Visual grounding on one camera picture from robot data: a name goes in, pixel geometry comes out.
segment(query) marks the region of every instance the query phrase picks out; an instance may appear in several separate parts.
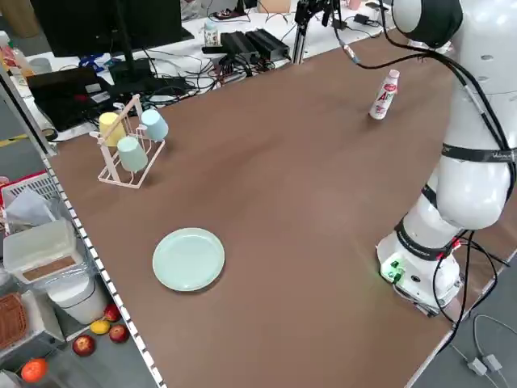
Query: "cup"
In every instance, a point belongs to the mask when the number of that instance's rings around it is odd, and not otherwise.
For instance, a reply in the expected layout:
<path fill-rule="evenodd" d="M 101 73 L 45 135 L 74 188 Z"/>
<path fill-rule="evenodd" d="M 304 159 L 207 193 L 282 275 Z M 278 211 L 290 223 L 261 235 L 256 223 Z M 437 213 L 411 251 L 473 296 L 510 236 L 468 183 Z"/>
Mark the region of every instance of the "cup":
<path fill-rule="evenodd" d="M 122 137 L 116 145 L 122 167 L 129 172 L 143 170 L 147 166 L 147 154 L 133 136 Z"/>
<path fill-rule="evenodd" d="M 113 112 L 106 112 L 100 115 L 99 117 L 99 131 L 104 136 L 111 125 L 115 122 L 116 119 L 119 118 L 119 115 Z M 122 123 L 119 123 L 115 130 L 111 133 L 111 135 L 106 140 L 106 146 L 108 147 L 117 147 L 121 138 L 126 136 L 126 131 L 124 130 L 124 126 Z"/>
<path fill-rule="evenodd" d="M 34 58 L 29 61 L 32 70 L 36 74 L 52 73 L 52 66 L 47 58 Z"/>
<path fill-rule="evenodd" d="M 151 140 L 161 141 L 169 133 L 169 125 L 155 109 L 149 109 L 142 113 L 141 122 L 147 127 L 145 135 Z"/>

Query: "plate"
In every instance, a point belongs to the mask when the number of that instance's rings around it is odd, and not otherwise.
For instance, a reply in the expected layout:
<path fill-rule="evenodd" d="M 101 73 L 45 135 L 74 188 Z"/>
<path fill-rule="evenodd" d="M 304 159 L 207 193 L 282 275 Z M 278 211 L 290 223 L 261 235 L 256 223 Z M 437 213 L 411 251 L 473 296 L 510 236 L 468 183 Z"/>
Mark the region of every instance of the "plate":
<path fill-rule="evenodd" d="M 225 265 L 225 249 L 217 236 L 200 228 L 168 234 L 153 253 L 157 279 L 175 291 L 196 291 L 212 283 Z"/>

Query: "monitor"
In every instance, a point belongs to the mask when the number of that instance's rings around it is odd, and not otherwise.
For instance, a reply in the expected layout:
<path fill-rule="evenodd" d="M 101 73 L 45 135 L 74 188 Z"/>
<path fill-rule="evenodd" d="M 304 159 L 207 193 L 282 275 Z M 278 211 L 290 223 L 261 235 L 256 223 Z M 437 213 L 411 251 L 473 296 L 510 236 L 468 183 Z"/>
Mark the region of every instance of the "monitor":
<path fill-rule="evenodd" d="M 117 6 L 132 50 L 192 38 L 181 27 L 179 0 L 31 0 L 56 57 L 124 51 Z"/>

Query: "white bottle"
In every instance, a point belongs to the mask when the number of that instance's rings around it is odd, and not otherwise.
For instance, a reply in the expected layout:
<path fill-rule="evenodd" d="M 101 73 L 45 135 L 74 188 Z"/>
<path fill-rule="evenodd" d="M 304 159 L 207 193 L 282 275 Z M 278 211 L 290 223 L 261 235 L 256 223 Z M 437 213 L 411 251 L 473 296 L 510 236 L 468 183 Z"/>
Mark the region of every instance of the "white bottle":
<path fill-rule="evenodd" d="M 207 47 L 219 45 L 219 34 L 217 32 L 217 26 L 210 19 L 207 19 L 206 22 L 204 22 L 204 45 Z"/>
<path fill-rule="evenodd" d="M 400 76 L 398 70 L 390 70 L 388 77 L 382 82 L 379 93 L 372 109 L 370 109 L 370 116 L 375 120 L 382 120 L 386 117 L 386 112 L 393 101 L 393 97 L 398 90 L 398 77 Z"/>

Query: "apple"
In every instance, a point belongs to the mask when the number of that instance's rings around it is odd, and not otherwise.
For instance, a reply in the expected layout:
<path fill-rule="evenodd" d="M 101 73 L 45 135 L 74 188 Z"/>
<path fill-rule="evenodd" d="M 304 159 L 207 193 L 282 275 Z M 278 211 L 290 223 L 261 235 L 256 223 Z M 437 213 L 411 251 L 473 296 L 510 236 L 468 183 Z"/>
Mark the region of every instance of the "apple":
<path fill-rule="evenodd" d="M 95 351 L 95 340 L 89 335 L 80 335 L 72 344 L 75 354 L 87 357 Z"/>
<path fill-rule="evenodd" d="M 109 322 L 116 322 L 120 319 L 120 312 L 115 303 L 110 303 L 104 309 L 104 318 Z"/>
<path fill-rule="evenodd" d="M 129 330 L 124 325 L 115 325 L 110 329 L 110 340 L 116 344 L 122 344 L 129 338 Z"/>

